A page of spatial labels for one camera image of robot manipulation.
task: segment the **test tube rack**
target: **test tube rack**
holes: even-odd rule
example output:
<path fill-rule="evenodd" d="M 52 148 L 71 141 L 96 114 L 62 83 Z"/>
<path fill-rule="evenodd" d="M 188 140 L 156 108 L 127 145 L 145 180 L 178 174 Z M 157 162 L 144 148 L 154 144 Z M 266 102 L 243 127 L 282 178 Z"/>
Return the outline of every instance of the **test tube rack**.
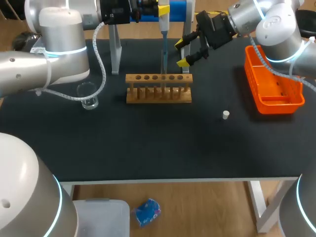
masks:
<path fill-rule="evenodd" d="M 125 81 L 128 104 L 192 102 L 192 74 L 127 74 Z"/>

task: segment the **table leg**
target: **table leg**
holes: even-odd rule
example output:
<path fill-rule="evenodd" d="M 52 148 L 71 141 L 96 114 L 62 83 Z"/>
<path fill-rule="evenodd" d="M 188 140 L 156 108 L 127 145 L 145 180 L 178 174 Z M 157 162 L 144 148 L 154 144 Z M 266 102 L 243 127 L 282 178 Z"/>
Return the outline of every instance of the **table leg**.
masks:
<path fill-rule="evenodd" d="M 187 17 L 183 26 L 183 34 L 188 35 L 192 32 L 192 22 L 194 19 L 195 0 L 187 0 Z M 181 49 L 181 58 L 185 58 L 190 54 L 190 44 Z M 189 67 L 182 68 L 183 74 L 189 73 Z"/>
<path fill-rule="evenodd" d="M 21 21 L 20 17 L 18 16 L 18 14 L 16 13 L 16 11 L 14 10 L 14 8 L 12 7 L 12 5 L 9 3 L 8 0 L 5 0 L 6 4 L 8 5 L 8 7 L 10 7 L 11 11 L 13 12 L 14 16 L 16 17 L 17 20 Z"/>
<path fill-rule="evenodd" d="M 73 199 L 74 196 L 74 190 L 75 190 L 75 186 L 71 185 L 71 184 L 62 184 L 64 190 L 68 193 L 68 195 L 70 196 L 71 200 Z"/>
<path fill-rule="evenodd" d="M 286 180 L 282 186 L 278 188 L 274 199 L 266 206 L 265 199 L 262 193 L 260 181 L 248 181 L 249 191 L 251 195 L 252 205 L 257 221 L 258 233 L 268 233 L 272 226 L 278 220 L 278 210 L 282 198 L 292 186 L 295 180 Z"/>
<path fill-rule="evenodd" d="M 1 11 L 1 9 L 0 9 L 0 16 L 1 16 L 1 17 L 0 17 L 0 20 L 1 20 L 1 19 L 6 20 L 6 17 L 5 17 L 5 15 L 3 14 L 3 12 Z"/>

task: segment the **black tabletop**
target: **black tabletop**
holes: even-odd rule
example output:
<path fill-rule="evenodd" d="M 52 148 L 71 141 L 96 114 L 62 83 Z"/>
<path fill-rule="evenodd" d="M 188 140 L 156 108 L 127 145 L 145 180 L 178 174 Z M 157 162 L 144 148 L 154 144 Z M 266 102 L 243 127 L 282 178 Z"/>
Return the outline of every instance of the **black tabletop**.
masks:
<path fill-rule="evenodd" d="M 169 73 L 180 73 L 169 42 Z M 9 96 L 0 132 L 28 143 L 60 181 L 262 178 L 298 176 L 316 154 L 316 95 L 293 115 L 257 112 L 244 72 L 249 39 L 234 39 L 191 67 L 191 104 L 127 105 L 125 74 L 160 72 L 161 40 L 122 40 L 120 75 L 112 76 L 109 42 L 98 41 L 108 72 L 99 107 L 32 92 Z M 90 76 L 101 71 L 87 42 Z M 192 52 L 199 49 L 197 42 Z M 76 95 L 76 83 L 53 88 Z M 221 119 L 224 110 L 229 119 Z"/>

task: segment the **orange basket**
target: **orange basket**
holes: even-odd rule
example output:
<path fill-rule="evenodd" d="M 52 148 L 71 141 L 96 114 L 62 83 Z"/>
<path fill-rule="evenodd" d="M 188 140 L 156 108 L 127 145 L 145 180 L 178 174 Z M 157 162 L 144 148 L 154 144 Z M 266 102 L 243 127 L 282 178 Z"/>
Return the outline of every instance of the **orange basket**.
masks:
<path fill-rule="evenodd" d="M 260 46 L 258 49 L 266 60 Z M 246 47 L 245 71 L 258 111 L 265 115 L 292 114 L 303 106 L 303 85 L 275 76 L 261 63 L 252 46 Z"/>

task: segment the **cable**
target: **cable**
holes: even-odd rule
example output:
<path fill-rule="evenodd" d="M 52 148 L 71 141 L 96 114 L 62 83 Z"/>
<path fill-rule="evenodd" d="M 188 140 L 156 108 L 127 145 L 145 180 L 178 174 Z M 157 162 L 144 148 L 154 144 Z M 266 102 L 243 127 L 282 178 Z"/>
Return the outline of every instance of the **cable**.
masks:
<path fill-rule="evenodd" d="M 46 78 L 46 83 L 43 86 L 43 88 L 38 88 L 34 90 L 37 96 L 41 96 L 41 93 L 43 92 L 44 89 L 46 89 L 49 86 L 50 80 L 51 80 L 51 63 L 45 50 L 44 50 L 44 56 L 47 63 L 47 78 Z"/>
<path fill-rule="evenodd" d="M 303 80 L 303 79 L 298 78 L 298 77 L 294 77 L 294 76 L 290 76 L 290 75 L 278 73 L 277 71 L 273 70 L 273 69 L 266 63 L 266 61 L 264 60 L 264 58 L 262 57 L 262 55 L 261 55 L 261 53 L 260 53 L 260 51 L 259 51 L 259 49 L 258 49 L 258 47 L 257 47 L 257 45 L 256 45 L 256 43 L 255 43 L 255 41 L 253 40 L 253 38 L 252 38 L 250 35 L 248 35 L 248 36 L 249 36 L 249 38 L 250 38 L 250 42 L 251 42 L 253 48 L 255 49 L 255 51 L 256 51 L 256 53 L 257 53 L 257 55 L 258 55 L 258 57 L 259 57 L 261 63 L 262 63 L 271 73 L 273 73 L 273 74 L 275 74 L 275 75 L 277 75 L 277 76 L 280 76 L 280 77 L 289 78 L 289 79 L 291 79 L 291 80 L 298 81 L 298 82 L 304 84 L 305 86 L 309 87 L 310 89 L 312 89 L 314 92 L 316 92 L 316 87 L 315 87 L 314 85 L 312 85 L 311 83 L 309 83 L 308 81 Z"/>
<path fill-rule="evenodd" d="M 292 76 L 292 72 L 293 72 L 293 68 L 294 68 L 294 64 L 295 64 L 296 60 L 299 58 L 299 56 L 301 56 L 301 54 L 304 52 L 304 50 L 307 48 L 307 46 L 310 45 L 310 43 L 312 43 L 314 41 L 315 41 L 315 37 L 310 37 L 309 41 L 303 46 L 301 53 L 292 59 L 290 70 L 288 73 L 290 77 Z"/>
<path fill-rule="evenodd" d="M 63 94 L 63 93 L 60 93 L 58 91 L 54 91 L 54 90 L 50 90 L 50 89 L 42 89 L 42 88 L 39 88 L 39 89 L 35 89 L 35 90 L 42 90 L 43 92 L 46 92 L 46 93 L 49 93 L 49 94 L 53 94 L 53 95 L 57 95 L 57 96 L 60 96 L 60 97 L 63 97 L 65 99 L 68 99 L 68 100 L 73 100 L 73 101 L 84 101 L 84 100 L 89 100 L 95 96 L 97 96 L 98 94 L 101 93 L 101 91 L 103 90 L 104 86 L 105 86 L 105 82 L 106 82 L 106 72 L 105 72 L 105 68 L 104 68 L 104 65 L 103 65 L 103 62 L 102 62 L 102 59 L 100 57 L 100 54 L 99 54 L 99 51 L 98 51 L 98 47 L 97 47 L 97 35 L 99 33 L 99 30 L 105 25 L 104 22 L 101 22 L 97 28 L 95 28 L 95 31 L 93 33 L 93 38 L 92 38 L 92 45 L 93 45 L 93 49 L 94 49 L 94 53 L 95 53 L 95 56 L 97 57 L 98 59 L 98 63 L 100 64 L 100 68 L 101 68 L 101 72 L 102 72 L 102 83 L 99 87 L 99 89 L 94 92 L 92 95 L 89 95 L 89 96 L 86 96 L 86 97 L 73 97 L 73 96 L 69 96 L 69 95 L 66 95 L 66 94 Z"/>

